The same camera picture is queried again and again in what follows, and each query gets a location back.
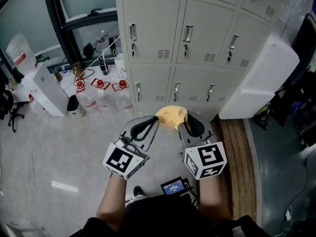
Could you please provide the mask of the brown bag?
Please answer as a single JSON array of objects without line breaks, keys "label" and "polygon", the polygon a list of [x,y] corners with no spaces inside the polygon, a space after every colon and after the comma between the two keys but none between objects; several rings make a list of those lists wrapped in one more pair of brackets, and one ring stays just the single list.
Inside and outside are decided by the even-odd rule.
[{"label": "brown bag", "polygon": [[81,66],[79,61],[75,62],[73,65],[73,74],[75,76],[75,80],[84,76],[84,68]]}]

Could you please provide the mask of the person's right forearm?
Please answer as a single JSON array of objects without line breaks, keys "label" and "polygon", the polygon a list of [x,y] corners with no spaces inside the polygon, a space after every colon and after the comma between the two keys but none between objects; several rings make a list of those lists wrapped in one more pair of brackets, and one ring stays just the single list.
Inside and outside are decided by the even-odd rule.
[{"label": "person's right forearm", "polygon": [[200,179],[199,193],[199,211],[202,217],[211,222],[220,221],[223,218],[223,199],[219,178],[212,176]]}]

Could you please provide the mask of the person's left forearm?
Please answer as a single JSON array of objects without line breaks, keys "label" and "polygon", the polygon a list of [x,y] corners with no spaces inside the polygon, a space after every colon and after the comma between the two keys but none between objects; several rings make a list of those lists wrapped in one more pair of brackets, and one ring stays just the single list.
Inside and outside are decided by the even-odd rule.
[{"label": "person's left forearm", "polygon": [[126,185],[126,180],[113,174],[96,213],[97,218],[115,231],[120,228],[124,217]]}]

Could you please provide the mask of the yellow and black bag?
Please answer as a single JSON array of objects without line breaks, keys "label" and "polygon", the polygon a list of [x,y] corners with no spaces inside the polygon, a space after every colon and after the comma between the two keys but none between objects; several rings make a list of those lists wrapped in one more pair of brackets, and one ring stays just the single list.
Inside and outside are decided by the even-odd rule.
[{"label": "yellow and black bag", "polygon": [[267,130],[267,121],[269,119],[271,110],[271,104],[267,103],[263,108],[261,108],[253,117],[254,122],[261,127],[264,131]]}]

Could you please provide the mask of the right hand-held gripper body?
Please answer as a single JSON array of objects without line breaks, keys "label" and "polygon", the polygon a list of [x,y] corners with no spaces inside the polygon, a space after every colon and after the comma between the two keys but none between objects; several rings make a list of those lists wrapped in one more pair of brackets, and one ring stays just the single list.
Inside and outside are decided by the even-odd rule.
[{"label": "right hand-held gripper body", "polygon": [[182,140],[182,162],[196,180],[221,174],[227,164],[222,142],[215,140]]}]

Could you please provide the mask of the black drinking bottle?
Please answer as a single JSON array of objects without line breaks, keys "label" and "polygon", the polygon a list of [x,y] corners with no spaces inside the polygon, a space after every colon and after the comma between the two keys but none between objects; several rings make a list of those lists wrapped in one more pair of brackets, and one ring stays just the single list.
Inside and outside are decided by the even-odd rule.
[{"label": "black drinking bottle", "polygon": [[102,57],[100,57],[98,59],[99,61],[99,66],[100,66],[100,70],[102,72],[103,75],[108,75],[109,74],[109,71],[108,71],[108,65],[107,63],[104,61],[104,59]]}]

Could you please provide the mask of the black clothes rack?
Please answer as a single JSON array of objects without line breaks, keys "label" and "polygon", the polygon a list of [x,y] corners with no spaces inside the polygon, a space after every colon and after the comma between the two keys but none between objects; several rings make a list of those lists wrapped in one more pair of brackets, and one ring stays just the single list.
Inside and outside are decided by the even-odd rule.
[{"label": "black clothes rack", "polygon": [[309,70],[316,52],[316,19],[308,13],[291,48],[298,55],[299,63],[285,83],[275,92],[271,101],[272,117],[284,126],[289,115],[296,115],[301,106],[307,107],[308,118],[316,118],[316,72]]}]

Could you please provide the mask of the white water dispenser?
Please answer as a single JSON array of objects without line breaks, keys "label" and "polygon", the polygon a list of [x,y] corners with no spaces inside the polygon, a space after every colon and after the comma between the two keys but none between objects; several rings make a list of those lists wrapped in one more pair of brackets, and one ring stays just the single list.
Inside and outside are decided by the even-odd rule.
[{"label": "white water dispenser", "polygon": [[69,98],[44,63],[38,63],[34,70],[23,77],[21,83],[52,116],[67,115]]}]

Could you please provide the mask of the clear water bottle red cap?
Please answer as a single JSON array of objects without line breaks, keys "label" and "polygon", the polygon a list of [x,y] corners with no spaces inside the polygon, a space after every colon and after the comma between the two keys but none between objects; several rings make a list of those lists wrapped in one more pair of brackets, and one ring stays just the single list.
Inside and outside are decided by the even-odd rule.
[{"label": "clear water bottle red cap", "polygon": [[134,115],[134,108],[129,93],[127,79],[121,79],[119,83],[113,83],[112,88],[115,92],[118,106],[122,109],[126,116],[132,117]]},{"label": "clear water bottle red cap", "polygon": [[108,87],[110,86],[109,82],[105,82],[101,79],[95,78],[91,82],[93,88],[92,93],[95,101],[97,102],[101,112],[105,114],[112,114],[111,105],[109,102],[109,94],[107,92]]},{"label": "clear water bottle red cap", "polygon": [[32,112],[34,112],[40,117],[45,116],[46,110],[42,107],[42,105],[37,100],[35,100],[32,94],[29,94],[28,97],[29,97],[29,106]]},{"label": "clear water bottle red cap", "polygon": [[93,98],[93,95],[91,91],[89,90],[88,86],[86,86],[83,77],[76,79],[76,86],[77,86],[76,98],[81,104],[81,106],[90,115],[99,115],[100,110],[98,108],[98,104]]}]

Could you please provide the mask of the silver foil wrapped duct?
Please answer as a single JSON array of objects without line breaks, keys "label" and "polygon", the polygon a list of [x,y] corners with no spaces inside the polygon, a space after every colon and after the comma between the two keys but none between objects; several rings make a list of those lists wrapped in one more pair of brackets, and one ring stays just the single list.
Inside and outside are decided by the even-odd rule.
[{"label": "silver foil wrapped duct", "polygon": [[312,9],[313,0],[283,0],[272,34],[283,41],[292,41],[304,17]]}]

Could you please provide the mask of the black office chair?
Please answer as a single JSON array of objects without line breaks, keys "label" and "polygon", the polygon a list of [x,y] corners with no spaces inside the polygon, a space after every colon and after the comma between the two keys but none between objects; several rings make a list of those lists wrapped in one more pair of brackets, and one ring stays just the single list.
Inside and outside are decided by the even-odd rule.
[{"label": "black office chair", "polygon": [[14,108],[14,99],[12,93],[5,87],[0,88],[0,120],[4,120],[6,115],[9,115],[8,126],[12,128],[12,131],[16,133],[15,120],[16,118],[24,119],[23,114],[18,113],[18,110],[24,106],[24,103],[17,103]]}]

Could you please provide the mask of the clear water jug red label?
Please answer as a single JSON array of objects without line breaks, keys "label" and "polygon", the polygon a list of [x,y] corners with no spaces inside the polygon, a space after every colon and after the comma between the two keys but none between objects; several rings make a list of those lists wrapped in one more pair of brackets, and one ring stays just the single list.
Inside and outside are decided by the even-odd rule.
[{"label": "clear water jug red label", "polygon": [[27,75],[36,68],[36,57],[22,33],[17,33],[11,39],[6,53],[21,74]]}]

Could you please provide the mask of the white paper bag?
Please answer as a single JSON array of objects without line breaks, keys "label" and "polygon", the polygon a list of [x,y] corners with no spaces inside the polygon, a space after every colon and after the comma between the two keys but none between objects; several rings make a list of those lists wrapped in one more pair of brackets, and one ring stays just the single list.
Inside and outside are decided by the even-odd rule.
[{"label": "white paper bag", "polygon": [[118,77],[120,80],[126,80],[127,79],[127,75],[126,75],[126,69],[125,69],[125,65],[124,65],[124,60],[123,60],[123,54],[119,53],[115,59],[115,66],[117,69],[117,73],[118,73]]}]

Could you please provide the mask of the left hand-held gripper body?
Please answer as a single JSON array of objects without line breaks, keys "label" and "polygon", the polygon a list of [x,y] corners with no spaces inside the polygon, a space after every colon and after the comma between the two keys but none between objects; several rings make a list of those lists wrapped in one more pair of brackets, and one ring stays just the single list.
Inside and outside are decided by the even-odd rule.
[{"label": "left hand-held gripper body", "polygon": [[111,143],[103,159],[103,165],[112,174],[128,180],[150,159],[146,152],[126,137],[119,135]]}]

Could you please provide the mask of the yellow cloth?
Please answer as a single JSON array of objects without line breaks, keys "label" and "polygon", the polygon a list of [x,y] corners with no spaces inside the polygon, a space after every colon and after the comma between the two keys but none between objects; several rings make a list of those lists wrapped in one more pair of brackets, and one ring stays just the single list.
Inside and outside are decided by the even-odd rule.
[{"label": "yellow cloth", "polygon": [[179,125],[188,120],[188,111],[184,107],[172,105],[160,109],[156,116],[164,127],[178,130]]}]

